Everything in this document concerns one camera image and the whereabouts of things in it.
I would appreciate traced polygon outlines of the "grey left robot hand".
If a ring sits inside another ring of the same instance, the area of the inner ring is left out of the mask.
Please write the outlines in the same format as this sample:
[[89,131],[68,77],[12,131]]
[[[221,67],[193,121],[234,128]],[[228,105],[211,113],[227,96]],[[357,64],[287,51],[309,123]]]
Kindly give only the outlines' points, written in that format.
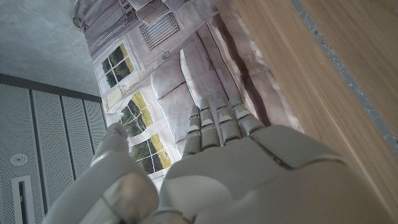
[[45,223],[394,223],[339,154],[286,126],[264,126],[238,100],[190,112],[182,158],[159,189],[113,123],[90,168]]

